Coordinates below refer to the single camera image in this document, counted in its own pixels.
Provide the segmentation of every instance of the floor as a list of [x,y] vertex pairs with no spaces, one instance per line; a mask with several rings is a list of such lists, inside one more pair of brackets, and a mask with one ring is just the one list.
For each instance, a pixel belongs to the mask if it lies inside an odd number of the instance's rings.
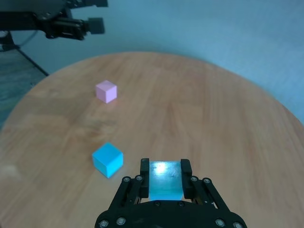
[[18,51],[0,52],[0,129],[19,100],[45,77]]

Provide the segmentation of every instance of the translucent blue cube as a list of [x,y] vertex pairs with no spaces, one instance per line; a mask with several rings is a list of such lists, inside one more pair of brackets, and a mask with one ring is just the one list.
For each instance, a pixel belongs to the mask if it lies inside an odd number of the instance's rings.
[[180,161],[151,161],[149,173],[150,200],[181,200]]
[[92,154],[93,164],[104,176],[110,178],[123,166],[123,153],[109,142]]

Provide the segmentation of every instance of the wall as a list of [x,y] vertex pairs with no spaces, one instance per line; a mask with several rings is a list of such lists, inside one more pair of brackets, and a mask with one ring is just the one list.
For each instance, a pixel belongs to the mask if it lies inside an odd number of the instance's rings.
[[[233,71],[269,91],[304,123],[304,2],[301,0],[109,0],[73,10],[103,17],[105,35],[47,40],[22,50],[49,73],[112,52],[186,55]],[[22,43],[32,32],[14,32]]]

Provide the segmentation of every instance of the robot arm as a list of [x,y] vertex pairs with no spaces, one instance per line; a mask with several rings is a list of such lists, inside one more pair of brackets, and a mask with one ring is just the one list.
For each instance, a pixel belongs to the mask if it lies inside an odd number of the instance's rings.
[[83,40],[87,32],[103,34],[102,18],[73,19],[70,9],[96,5],[107,0],[1,0],[0,31],[41,30],[47,38]]
[[243,219],[231,212],[211,179],[192,176],[189,160],[182,159],[182,200],[154,200],[149,197],[149,159],[141,160],[140,175],[124,177],[109,209],[100,214],[95,228],[247,228]]

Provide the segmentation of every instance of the wooden table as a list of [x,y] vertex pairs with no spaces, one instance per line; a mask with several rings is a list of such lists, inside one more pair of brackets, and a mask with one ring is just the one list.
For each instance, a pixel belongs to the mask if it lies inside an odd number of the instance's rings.
[[[95,84],[118,85],[103,104]],[[304,129],[267,93],[217,66],[156,53],[88,59],[50,75],[8,118],[0,142],[2,228],[93,227],[140,159],[191,161],[248,227],[304,224]],[[110,141],[107,179],[91,154]]]

